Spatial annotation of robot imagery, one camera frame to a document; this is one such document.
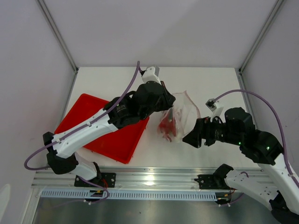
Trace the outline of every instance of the gray wall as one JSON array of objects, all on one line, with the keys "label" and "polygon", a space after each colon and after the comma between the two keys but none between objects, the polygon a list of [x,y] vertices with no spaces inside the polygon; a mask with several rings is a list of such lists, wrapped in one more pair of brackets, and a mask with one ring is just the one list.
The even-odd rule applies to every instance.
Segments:
[{"label": "gray wall", "polygon": [[[287,0],[253,60],[245,70],[248,90],[277,110],[286,135],[289,160],[299,173],[299,2]],[[277,123],[261,101],[252,99],[259,128],[279,139]]]},{"label": "gray wall", "polygon": [[[34,172],[24,160],[54,131],[73,73],[34,0],[0,3],[0,188],[10,201],[1,223],[19,223]],[[31,166],[45,165],[38,156]]]},{"label": "gray wall", "polygon": [[78,66],[241,66],[276,0],[46,0]]}]

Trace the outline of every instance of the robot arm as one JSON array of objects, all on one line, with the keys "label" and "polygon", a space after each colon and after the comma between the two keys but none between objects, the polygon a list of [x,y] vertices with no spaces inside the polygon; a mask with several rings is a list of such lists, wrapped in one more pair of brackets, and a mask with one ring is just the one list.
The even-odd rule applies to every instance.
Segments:
[{"label": "robot arm", "polygon": [[239,146],[242,154],[267,172],[277,188],[261,185],[226,164],[213,174],[217,186],[244,192],[271,210],[281,223],[299,223],[299,188],[288,175],[279,141],[272,134],[255,129],[252,116],[242,108],[229,109],[224,116],[225,123],[219,117],[197,119],[183,142],[197,148],[201,147],[202,139],[206,146],[216,141]]},{"label": "robot arm", "polygon": [[137,91],[131,91],[108,114],[94,120],[107,111],[119,98],[114,98],[95,115],[81,124],[60,134],[45,133],[45,145],[58,142],[48,149],[47,160],[56,174],[73,173],[85,180],[101,179],[100,169],[95,162],[89,162],[80,157],[76,151],[87,143],[111,132],[115,132],[127,125],[136,124],[146,119],[153,112],[168,110],[173,107],[175,97],[166,89],[158,78],[158,67],[149,67],[142,72],[144,84]]}]

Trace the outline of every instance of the red tray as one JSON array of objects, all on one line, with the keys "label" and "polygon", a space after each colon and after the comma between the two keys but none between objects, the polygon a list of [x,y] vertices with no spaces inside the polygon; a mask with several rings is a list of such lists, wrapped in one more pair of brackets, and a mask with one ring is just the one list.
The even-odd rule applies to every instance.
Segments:
[{"label": "red tray", "polygon": [[[65,132],[80,124],[93,116],[107,103],[106,100],[82,94],[58,126],[55,134]],[[128,164],[148,121],[149,118],[141,120],[135,125],[129,125],[116,132],[101,136],[83,147]]]}]

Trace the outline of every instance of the white tabletop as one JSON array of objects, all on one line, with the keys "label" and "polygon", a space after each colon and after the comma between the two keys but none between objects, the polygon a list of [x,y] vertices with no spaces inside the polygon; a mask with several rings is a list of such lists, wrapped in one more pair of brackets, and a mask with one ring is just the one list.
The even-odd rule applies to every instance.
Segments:
[{"label": "white tabletop", "polygon": [[[134,67],[81,67],[67,106],[71,109],[82,93],[87,93],[105,100],[112,100],[122,94],[135,71]],[[198,106],[201,116],[210,116],[205,106],[210,98],[239,89],[239,83],[233,68],[173,68],[161,67],[159,77],[165,82],[170,93],[187,90],[188,95]],[[138,76],[131,90],[142,84]],[[232,93],[221,99],[224,112],[232,107],[245,109],[240,93]],[[157,168],[217,168],[226,163],[234,168],[257,168],[246,158],[238,146],[216,142],[210,147],[202,144],[201,148],[193,148],[185,143],[170,143],[157,135],[160,113],[150,116],[146,129],[136,147],[129,164],[122,164],[98,153],[81,148],[78,153],[99,166],[111,167],[157,167]]]}]

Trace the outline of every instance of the plastic bag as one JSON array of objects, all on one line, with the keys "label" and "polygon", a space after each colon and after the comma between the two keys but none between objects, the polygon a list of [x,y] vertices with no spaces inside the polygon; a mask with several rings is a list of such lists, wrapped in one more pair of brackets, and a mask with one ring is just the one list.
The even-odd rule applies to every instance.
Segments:
[{"label": "plastic bag", "polygon": [[200,118],[200,112],[187,91],[174,93],[173,96],[176,101],[171,109],[162,112],[157,132],[169,142],[181,142],[194,128],[196,119]]}]

